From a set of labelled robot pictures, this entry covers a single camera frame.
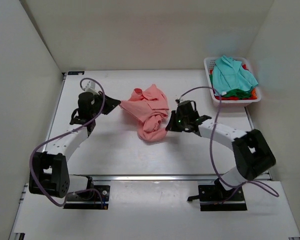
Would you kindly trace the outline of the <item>salmon pink t shirt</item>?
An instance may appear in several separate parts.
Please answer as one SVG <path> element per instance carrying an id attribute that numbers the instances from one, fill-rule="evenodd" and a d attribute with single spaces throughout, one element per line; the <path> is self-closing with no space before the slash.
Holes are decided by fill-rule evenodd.
<path id="1" fill-rule="evenodd" d="M 169 116 L 168 99 L 155 84 L 146 90 L 135 88 L 128 100 L 121 101 L 120 107 L 137 120 L 137 135 L 141 140 L 154 143 L 167 135 L 161 124 Z"/>

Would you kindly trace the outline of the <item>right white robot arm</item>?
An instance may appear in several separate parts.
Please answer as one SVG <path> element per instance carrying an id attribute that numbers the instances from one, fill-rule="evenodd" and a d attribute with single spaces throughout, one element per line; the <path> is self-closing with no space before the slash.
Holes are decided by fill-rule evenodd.
<path id="1" fill-rule="evenodd" d="M 255 185 L 274 197 L 279 193 L 256 178 L 276 164 L 263 134 L 258 129 L 244 131 L 218 123 L 216 118 L 199 115 L 193 100 L 176 100 L 177 108 L 171 112 L 166 126 L 168 132 L 192 133 L 209 140 L 209 155 L 212 168 L 217 175 L 212 193 L 217 204 L 230 200 L 245 184 Z M 225 174 L 217 170 L 213 157 L 213 143 L 217 142 L 232 150 L 235 167 Z"/>

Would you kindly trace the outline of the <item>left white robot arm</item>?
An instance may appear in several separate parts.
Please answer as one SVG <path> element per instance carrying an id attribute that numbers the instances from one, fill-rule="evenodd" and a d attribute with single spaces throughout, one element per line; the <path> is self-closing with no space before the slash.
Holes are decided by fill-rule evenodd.
<path id="1" fill-rule="evenodd" d="M 70 191 L 71 179 L 68 161 L 73 153 L 89 138 L 96 126 L 96 117 L 108 115 L 121 104 L 101 91 L 79 94 L 78 107 L 72 112 L 66 136 L 58 137 L 44 152 L 35 152 L 31 161 L 29 191 L 51 197 L 64 198 Z"/>

